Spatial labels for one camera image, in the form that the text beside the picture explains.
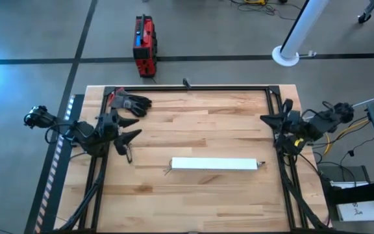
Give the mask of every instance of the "gray floor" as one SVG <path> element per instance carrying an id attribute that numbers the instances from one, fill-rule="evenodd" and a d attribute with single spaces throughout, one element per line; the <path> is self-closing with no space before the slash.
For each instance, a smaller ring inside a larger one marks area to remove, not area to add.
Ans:
<path id="1" fill-rule="evenodd" d="M 302 0 L 289 0 L 299 7 Z M 314 25 L 301 53 L 374 53 L 374 15 L 356 23 L 368 0 L 331 0 Z M 0 0 L 0 59 L 73 58 L 90 0 Z M 275 6 L 296 18 L 291 6 Z M 99 0 L 83 58 L 131 57 L 134 17 L 150 14 L 156 24 L 159 56 L 268 55 L 283 43 L 293 21 L 263 12 L 241 12 L 228 0 Z M 47 145 L 44 130 L 23 126 L 34 105 L 56 113 L 71 64 L 0 65 L 0 228 L 22 233 Z M 321 101 L 356 103 L 374 97 L 374 59 L 302 60 L 283 68 L 272 60 L 159 62 L 160 84 L 296 84 L 304 108 Z M 133 63 L 81 64 L 72 94 L 86 85 L 153 84 L 139 78 Z M 363 116 L 363 108 L 356 116 Z M 336 143 L 326 160 L 339 162 L 345 152 L 374 137 L 371 126 Z M 366 165 L 374 180 L 374 142 L 345 160 Z M 339 229 L 374 233 L 374 224 L 339 224 Z"/>

